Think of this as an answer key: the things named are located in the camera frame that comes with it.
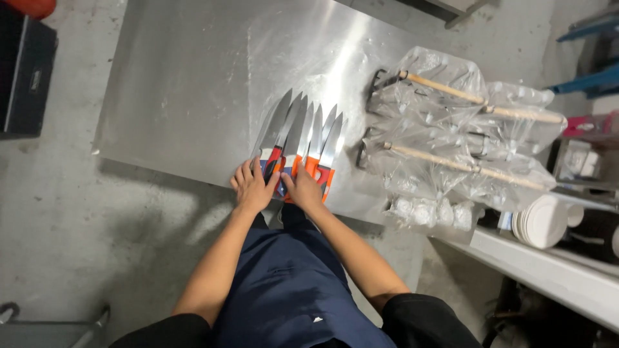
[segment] black case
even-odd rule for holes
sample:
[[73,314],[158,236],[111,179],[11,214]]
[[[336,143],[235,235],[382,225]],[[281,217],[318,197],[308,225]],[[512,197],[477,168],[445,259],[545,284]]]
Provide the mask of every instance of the black case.
[[50,87],[56,31],[0,1],[0,134],[37,137]]

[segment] stainless steel table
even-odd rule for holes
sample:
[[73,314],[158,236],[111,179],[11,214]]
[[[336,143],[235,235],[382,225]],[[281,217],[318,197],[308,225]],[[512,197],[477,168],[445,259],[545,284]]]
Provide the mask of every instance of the stainless steel table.
[[131,0],[93,153],[228,186],[291,87],[350,121],[327,206],[381,224],[381,180],[355,168],[377,69],[413,35],[331,0]]

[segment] knife blade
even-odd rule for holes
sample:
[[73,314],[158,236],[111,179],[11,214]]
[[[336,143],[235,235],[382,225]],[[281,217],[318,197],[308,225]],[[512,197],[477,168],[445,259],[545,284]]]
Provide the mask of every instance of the knife blade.
[[324,143],[324,149],[320,155],[320,161],[318,163],[318,167],[316,171],[320,173],[320,176],[316,180],[318,186],[322,190],[322,196],[324,197],[324,193],[327,189],[327,181],[329,181],[329,173],[331,172],[331,167],[333,166],[333,161],[335,160],[335,151],[337,150],[337,142],[340,139],[340,133],[342,131],[342,123],[343,123],[344,115],[340,114],[334,121],[333,127],[329,132],[329,136],[327,137],[327,141]]
[[318,111],[316,111],[314,116],[314,123],[311,129],[311,140],[309,142],[308,158],[305,161],[305,169],[311,176],[314,176],[322,151],[322,105],[318,105]]
[[[333,156],[333,161],[337,160],[337,157],[342,152],[342,148],[344,147],[344,141],[346,140],[346,128],[348,126],[348,120],[344,121],[342,124],[342,130],[340,131],[340,137],[337,140],[337,145],[335,147],[335,155]],[[322,195],[322,202],[324,203],[327,199],[327,195],[329,194],[329,190],[331,190],[331,181],[333,180],[333,176],[335,175],[335,169],[333,168],[334,164],[331,165],[331,170],[329,171],[329,178],[327,179],[327,187],[324,190],[324,194]]]
[[329,112],[329,116],[327,116],[327,120],[324,122],[324,126],[322,126],[322,145],[320,146],[320,151],[324,149],[324,143],[327,141],[327,137],[329,136],[329,131],[333,127],[333,122],[335,121],[335,116],[337,115],[337,104],[333,106],[331,112]]
[[268,183],[271,179],[271,175],[273,175],[273,173],[279,169],[276,168],[277,161],[282,155],[282,149],[284,148],[284,144],[286,143],[288,132],[290,132],[290,128],[295,122],[295,118],[297,117],[299,109],[301,108],[302,95],[303,93],[299,93],[292,102],[290,108],[287,110],[286,120],[284,121],[284,125],[280,128],[280,131],[277,134],[277,138],[275,139],[275,145],[273,146],[273,151],[271,153],[271,156],[267,160],[266,169],[264,170],[265,183]]
[[271,121],[269,122],[269,127],[264,135],[264,138],[262,139],[262,142],[260,143],[260,168],[262,170],[262,176],[264,176],[267,168],[267,162],[271,156],[273,155],[273,157],[279,158],[279,154],[274,154],[273,150],[277,136],[284,125],[286,115],[288,115],[291,99],[292,89],[286,92],[282,100],[275,108]]
[[[309,112],[309,121],[311,122],[312,112]],[[309,132],[309,129],[304,129],[306,120],[308,119],[308,96],[306,95],[301,100],[301,107],[298,110],[298,114],[295,117],[295,121],[288,132],[288,138],[286,139],[286,145],[284,147],[284,155],[282,156],[282,172],[294,177],[297,175],[297,164],[303,160],[299,156],[298,150],[301,145],[301,138],[303,137],[303,131]],[[286,195],[286,187],[283,181],[280,181],[277,185],[277,192],[284,197]]]

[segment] apron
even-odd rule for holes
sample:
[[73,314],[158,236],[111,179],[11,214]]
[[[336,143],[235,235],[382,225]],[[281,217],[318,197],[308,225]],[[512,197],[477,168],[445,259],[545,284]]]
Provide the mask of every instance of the apron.
[[249,230],[213,327],[217,347],[395,347],[352,299],[344,269],[320,232]]

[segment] person's right hand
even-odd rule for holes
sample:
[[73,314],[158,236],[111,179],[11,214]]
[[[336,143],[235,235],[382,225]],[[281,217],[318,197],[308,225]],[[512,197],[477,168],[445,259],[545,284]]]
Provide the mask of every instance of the person's right hand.
[[305,212],[323,207],[322,190],[302,165],[299,166],[296,182],[286,173],[282,173],[282,180],[292,200]]

